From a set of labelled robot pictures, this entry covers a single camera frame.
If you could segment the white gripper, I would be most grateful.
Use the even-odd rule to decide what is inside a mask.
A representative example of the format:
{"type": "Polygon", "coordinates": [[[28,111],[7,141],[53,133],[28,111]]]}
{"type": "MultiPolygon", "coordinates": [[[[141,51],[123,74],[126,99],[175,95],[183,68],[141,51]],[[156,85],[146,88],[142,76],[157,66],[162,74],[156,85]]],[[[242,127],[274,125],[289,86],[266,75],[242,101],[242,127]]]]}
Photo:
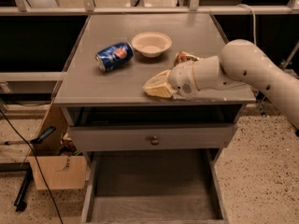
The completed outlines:
{"type": "Polygon", "coordinates": [[[187,61],[179,63],[171,71],[164,70],[145,83],[144,92],[162,98],[170,98],[174,93],[184,98],[194,98],[198,94],[193,73],[195,65],[196,62],[187,61]]]}

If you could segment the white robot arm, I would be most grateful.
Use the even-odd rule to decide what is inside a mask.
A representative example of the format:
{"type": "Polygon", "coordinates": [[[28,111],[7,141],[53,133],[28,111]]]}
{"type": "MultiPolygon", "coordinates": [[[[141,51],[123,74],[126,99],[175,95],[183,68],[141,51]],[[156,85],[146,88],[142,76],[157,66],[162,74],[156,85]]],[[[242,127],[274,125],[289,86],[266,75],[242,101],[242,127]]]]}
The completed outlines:
{"type": "Polygon", "coordinates": [[[193,100],[207,90],[227,91],[243,84],[260,91],[299,128],[299,79],[243,39],[227,43],[218,56],[197,58],[179,52],[174,67],[149,79],[143,90],[149,96],[193,100]]]}

